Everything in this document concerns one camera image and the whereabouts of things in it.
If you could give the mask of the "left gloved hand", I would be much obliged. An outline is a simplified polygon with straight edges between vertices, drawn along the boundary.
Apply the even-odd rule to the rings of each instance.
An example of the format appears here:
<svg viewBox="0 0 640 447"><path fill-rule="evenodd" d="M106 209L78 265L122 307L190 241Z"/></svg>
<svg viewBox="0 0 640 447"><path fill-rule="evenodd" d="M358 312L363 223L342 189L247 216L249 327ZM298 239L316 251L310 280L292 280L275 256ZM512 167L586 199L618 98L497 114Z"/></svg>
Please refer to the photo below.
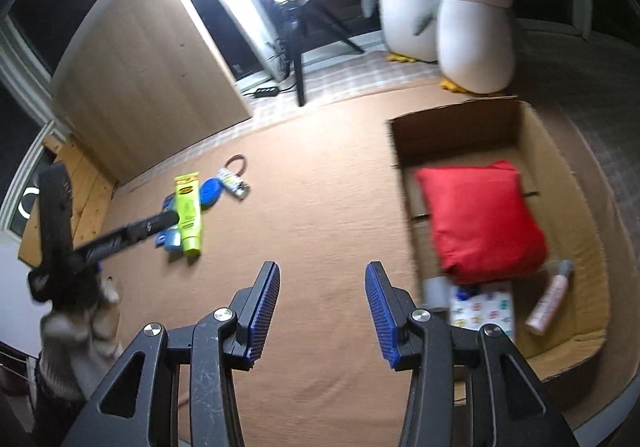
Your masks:
<svg viewBox="0 0 640 447"><path fill-rule="evenodd" d="M101 279L98 301L82 311L49 311L40 319L37 373L44 387L64 401L88 401L122 355L120 286Z"/></svg>

